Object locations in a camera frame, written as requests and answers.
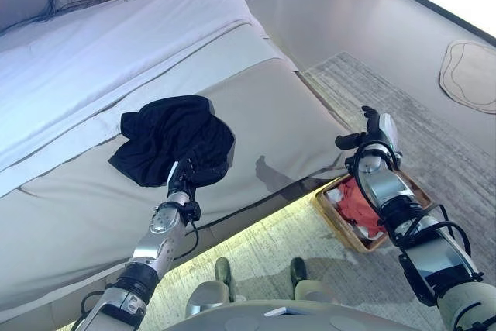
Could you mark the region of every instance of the floor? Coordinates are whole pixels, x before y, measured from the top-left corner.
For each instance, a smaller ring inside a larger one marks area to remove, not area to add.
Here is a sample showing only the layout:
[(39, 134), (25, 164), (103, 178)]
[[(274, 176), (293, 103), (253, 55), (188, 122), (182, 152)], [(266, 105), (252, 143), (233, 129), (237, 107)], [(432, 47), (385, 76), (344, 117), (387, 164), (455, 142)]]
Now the floor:
[(301, 70), (345, 50), (496, 158), (496, 116), (455, 103), (438, 84), (451, 42), (483, 40), (412, 0), (247, 2)]

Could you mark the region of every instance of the black wire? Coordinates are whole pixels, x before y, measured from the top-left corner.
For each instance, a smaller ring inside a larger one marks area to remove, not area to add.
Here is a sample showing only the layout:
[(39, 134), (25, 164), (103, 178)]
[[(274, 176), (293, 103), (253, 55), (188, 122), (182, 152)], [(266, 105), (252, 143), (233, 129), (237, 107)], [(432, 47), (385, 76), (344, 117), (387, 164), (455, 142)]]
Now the black wire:
[(81, 314), (85, 314), (87, 312), (86, 309), (84, 308), (84, 304), (86, 304), (86, 300), (88, 300), (91, 296), (103, 295), (103, 293), (104, 293), (103, 291), (93, 291), (87, 294), (86, 296), (84, 296), (83, 299), (81, 300), (81, 305), (79, 307), (79, 309), (81, 310)]
[[(441, 209), (441, 212), (443, 213), (444, 221), (449, 221), (450, 219), (448, 219), (448, 212), (446, 212), (444, 205), (438, 205), (438, 206)], [(451, 226), (448, 226), (448, 231), (449, 231), (449, 234), (451, 235), (451, 237), (455, 238), (455, 235), (453, 234), (453, 229)]]
[(425, 229), (422, 229), (420, 232), (418, 232), (415, 235), (415, 238), (417, 236), (424, 236), (425, 234), (429, 234), (429, 233), (431, 233), (434, 230), (437, 230), (437, 229), (440, 229), (440, 228), (445, 228), (447, 226), (452, 226), (453, 228), (455, 228), (456, 230), (458, 230), (458, 233), (460, 233), (460, 235), (462, 237), (462, 240), (463, 240), (463, 246), (464, 246), (465, 252), (467, 253), (468, 256), (470, 256), (472, 254), (472, 249), (470, 248), (470, 242), (468, 240), (467, 234), (456, 223), (451, 222), (451, 221), (438, 222), (437, 224), (434, 224), (434, 225), (431, 225), (431, 226), (427, 226)]
[(194, 222), (190, 221), (191, 223), (191, 226), (193, 226), (193, 229), (195, 230), (195, 235), (196, 235), (196, 242), (195, 242), (195, 245), (193, 246), (193, 248), (191, 248), (189, 251), (183, 253), (182, 255), (178, 256), (178, 257), (175, 257), (174, 260), (179, 260), (179, 259), (182, 259), (183, 257), (189, 255), (191, 252), (193, 252), (196, 247), (198, 246), (198, 242), (200, 241), (200, 236), (198, 234), (198, 229), (196, 229), (196, 225)]
[(90, 314), (90, 312), (86, 312), (86, 313), (81, 314), (81, 316), (77, 319), (77, 321), (74, 323), (74, 325), (72, 325), (71, 331), (76, 331), (76, 329), (79, 327), (79, 325), (86, 319), (86, 317), (88, 317), (89, 314)]

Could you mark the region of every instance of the black cloth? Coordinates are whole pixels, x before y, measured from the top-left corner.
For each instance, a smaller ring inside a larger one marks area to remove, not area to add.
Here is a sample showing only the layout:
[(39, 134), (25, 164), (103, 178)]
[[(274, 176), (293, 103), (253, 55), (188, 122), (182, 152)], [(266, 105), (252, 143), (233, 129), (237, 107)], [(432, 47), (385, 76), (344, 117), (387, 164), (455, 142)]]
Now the black cloth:
[(229, 127), (210, 112), (201, 96), (164, 98), (121, 117), (129, 139), (108, 162), (141, 186), (161, 186), (175, 161), (188, 158), (192, 186), (222, 179), (234, 143)]

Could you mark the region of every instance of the red cloth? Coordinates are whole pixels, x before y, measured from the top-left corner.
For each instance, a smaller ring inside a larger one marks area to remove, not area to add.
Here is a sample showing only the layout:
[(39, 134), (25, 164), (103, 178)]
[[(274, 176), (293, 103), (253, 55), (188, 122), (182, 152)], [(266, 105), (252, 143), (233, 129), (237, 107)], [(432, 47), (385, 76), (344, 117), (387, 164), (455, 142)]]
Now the red cloth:
[(363, 197), (354, 178), (341, 183), (338, 189), (343, 194), (343, 199), (338, 202), (338, 211), (346, 220), (353, 221), (358, 226), (365, 226), (369, 232), (369, 238), (386, 231), (383, 226), (377, 224), (379, 216)]

